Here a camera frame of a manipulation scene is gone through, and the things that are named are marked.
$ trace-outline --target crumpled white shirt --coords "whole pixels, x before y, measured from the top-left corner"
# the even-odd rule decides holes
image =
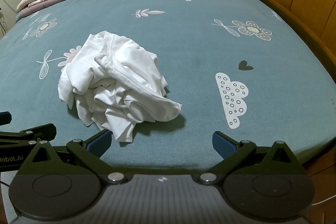
[[[71,109],[76,102],[86,126],[113,132],[119,142],[132,142],[137,123],[167,122],[181,112],[165,98],[167,82],[157,69],[158,57],[133,40],[107,31],[90,34],[82,49],[66,64],[58,95]]]

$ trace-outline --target bed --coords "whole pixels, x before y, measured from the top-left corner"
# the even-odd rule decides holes
[[[95,124],[84,126],[76,109],[60,102],[57,87],[61,69],[88,36],[106,30],[157,54],[167,97],[183,105],[169,122],[137,124],[132,143],[114,140],[101,157],[108,164],[122,172],[201,173],[222,160],[212,148],[217,130],[259,146],[285,141],[307,162],[336,137],[334,4],[23,0],[18,22],[0,40],[0,111],[13,115],[1,130],[52,122],[52,145],[97,133]],[[230,87],[238,84],[246,107],[231,110],[244,115],[228,114],[221,94],[228,86],[219,76]]]

